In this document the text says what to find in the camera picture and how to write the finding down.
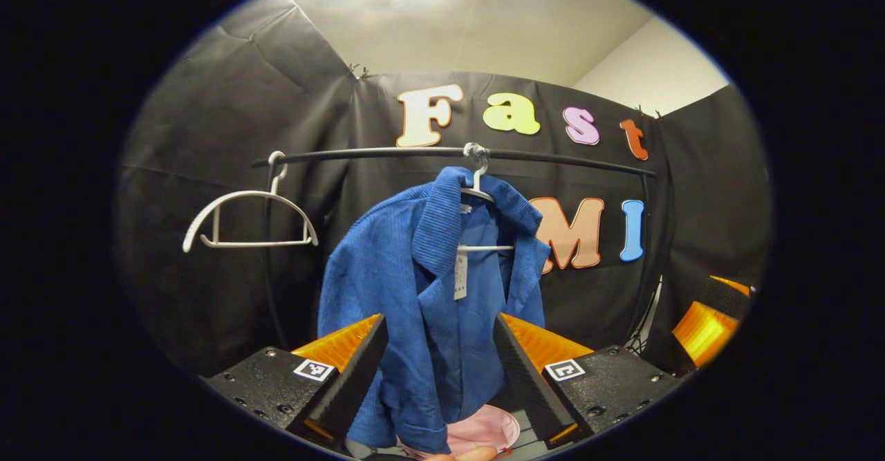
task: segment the clothing tag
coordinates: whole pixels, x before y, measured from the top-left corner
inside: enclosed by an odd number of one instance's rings
[[[455,257],[455,300],[467,297],[467,252]]]

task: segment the orange letter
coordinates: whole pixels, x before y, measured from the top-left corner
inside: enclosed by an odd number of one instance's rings
[[[402,102],[402,136],[396,139],[396,146],[429,147],[440,142],[439,132],[430,129],[430,119],[436,119],[440,127],[451,122],[451,105],[447,100],[430,105],[431,98],[440,96],[460,102],[464,92],[458,85],[446,85],[407,91],[396,97]]]
[[[529,200],[535,209],[541,212],[541,226],[538,227],[537,238],[544,243],[549,243],[553,256],[556,257],[559,269],[565,269],[569,257],[578,253],[572,259],[572,266],[578,269],[590,267],[599,263],[599,218],[606,208],[603,200],[598,198],[585,198],[575,212],[575,220],[568,225],[566,213],[563,212],[559,200],[550,197],[534,198]],[[543,274],[553,269],[553,262],[547,259],[544,263]]]
[[[633,156],[639,160],[649,158],[648,150],[644,149],[642,143],[639,142],[639,139],[642,137],[642,130],[636,127],[636,123],[633,123],[632,119],[626,119],[626,121],[620,123],[620,128],[626,131],[626,143],[630,146]]]

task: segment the white plastic hanger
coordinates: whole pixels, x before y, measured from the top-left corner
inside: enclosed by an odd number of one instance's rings
[[[490,194],[487,194],[483,191],[480,191],[480,176],[486,173],[489,170],[489,153],[486,149],[477,145],[477,143],[467,143],[464,146],[464,156],[467,158],[480,158],[481,167],[478,168],[474,172],[474,187],[472,188],[461,188],[461,193],[463,194],[471,194],[472,196],[478,196],[480,198],[484,198],[491,203],[495,203],[495,199],[492,198]],[[471,247],[467,245],[458,245],[458,252],[487,252],[490,250],[514,250],[515,246],[494,246],[494,247]]]
[[[268,164],[274,164],[274,160],[279,156],[285,156],[284,153],[275,151],[271,153],[271,156],[268,158]],[[187,234],[184,236],[184,243],[181,244],[181,249],[185,252],[190,251],[191,245],[194,243],[194,236],[196,236],[196,230],[200,229],[203,221],[209,216],[210,212],[214,212],[214,218],[212,221],[212,239],[209,240],[206,238],[206,235],[201,234],[200,240],[206,244],[206,247],[212,247],[212,249],[241,249],[242,247],[282,247],[287,245],[307,245],[313,244],[314,246],[318,245],[317,241],[317,232],[313,230],[313,224],[310,224],[310,219],[307,219],[307,215],[304,214],[304,211],[298,208],[298,206],[294,203],[291,203],[289,200],[278,196],[277,187],[279,181],[282,178],[286,177],[286,171],[288,170],[288,164],[284,164],[282,166],[282,171],[279,172],[279,175],[274,177],[274,180],[271,182],[271,191],[268,192],[260,192],[247,190],[243,192],[234,192],[230,194],[226,194],[225,196],[218,197],[213,200],[208,206],[203,208],[199,214],[196,215],[193,222],[190,223],[190,227],[187,228]],[[272,200],[277,200],[277,202],[285,203],[290,206],[292,209],[295,209],[296,212],[304,219],[304,237],[301,240],[296,241],[254,241],[253,243],[248,243],[247,241],[219,241],[218,240],[218,222],[219,222],[219,212],[218,210],[221,208],[221,204],[228,202],[229,200],[233,200],[235,198],[240,198],[243,196],[261,196],[265,198],[269,198]]]

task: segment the pink object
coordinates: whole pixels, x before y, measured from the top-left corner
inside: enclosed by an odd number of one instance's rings
[[[449,424],[448,431],[448,443],[452,455],[461,455],[483,445],[494,447],[501,452],[512,446],[519,437],[519,421],[502,408],[486,404],[473,416]],[[402,450],[416,459],[432,455],[415,451],[405,445],[402,445]]]

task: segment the white wall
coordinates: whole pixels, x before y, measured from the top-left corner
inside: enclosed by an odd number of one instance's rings
[[[646,114],[664,115],[728,83],[717,65],[679,30],[652,17],[572,87],[628,107],[642,105]]]

